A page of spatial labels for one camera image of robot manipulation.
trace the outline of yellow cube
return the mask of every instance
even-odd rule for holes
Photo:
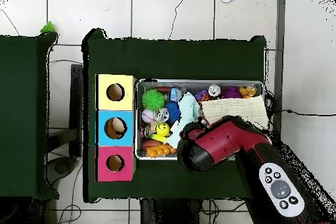
[[[132,111],[134,84],[133,76],[99,74],[96,107],[99,110]]]

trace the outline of metal tray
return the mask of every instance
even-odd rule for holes
[[[143,139],[140,136],[140,127],[142,124],[141,112],[144,107],[141,98],[144,92],[154,87],[178,87],[186,88],[188,92],[195,95],[197,92],[208,87],[211,84],[217,84],[222,91],[228,86],[249,86],[254,85],[257,88],[255,96],[262,95],[264,98],[263,83],[260,81],[236,81],[236,80],[183,80],[183,79],[139,79],[135,84],[135,156],[139,160],[177,160],[176,154],[168,154],[159,158],[146,157],[146,152],[141,148]]]

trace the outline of dark green cloth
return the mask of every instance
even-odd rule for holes
[[[255,37],[250,42],[150,41],[105,39],[102,30],[92,30],[82,44],[84,51],[89,49],[89,63],[84,63],[89,78],[89,151],[84,167],[88,180],[84,180],[84,193],[89,199],[247,196],[235,161],[225,161],[210,171],[197,173],[187,172],[175,161],[137,160],[132,181],[96,182],[95,74],[125,74],[137,79],[263,81],[265,45],[264,37]]]
[[[58,197],[44,177],[46,63],[56,37],[0,36],[0,196]]]

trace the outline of wooden block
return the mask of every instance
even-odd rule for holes
[[[133,112],[99,110],[96,140],[99,146],[132,146]]]
[[[132,111],[134,84],[133,76],[99,74],[98,109]]]
[[[96,158],[97,181],[132,180],[137,159],[131,146],[99,146]]]

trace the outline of remote button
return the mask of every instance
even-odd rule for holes
[[[297,204],[299,201],[297,200],[297,198],[296,198],[295,196],[290,196],[290,197],[288,198],[288,202],[289,202],[290,204],[295,205],[295,204]]]
[[[267,167],[265,169],[265,172],[266,172],[266,174],[271,174],[272,173],[272,169],[270,169],[269,167]]]
[[[288,203],[285,200],[282,200],[280,202],[280,208],[284,209],[284,210],[287,209],[288,208]]]
[[[291,194],[291,189],[285,181],[275,181],[270,186],[270,191],[277,199],[284,199]]]
[[[272,182],[272,178],[271,178],[270,176],[267,176],[267,177],[265,178],[265,181],[266,181],[267,183],[271,183],[271,182]]]
[[[276,178],[276,179],[280,179],[281,174],[276,172],[276,173],[274,173],[273,177]]]

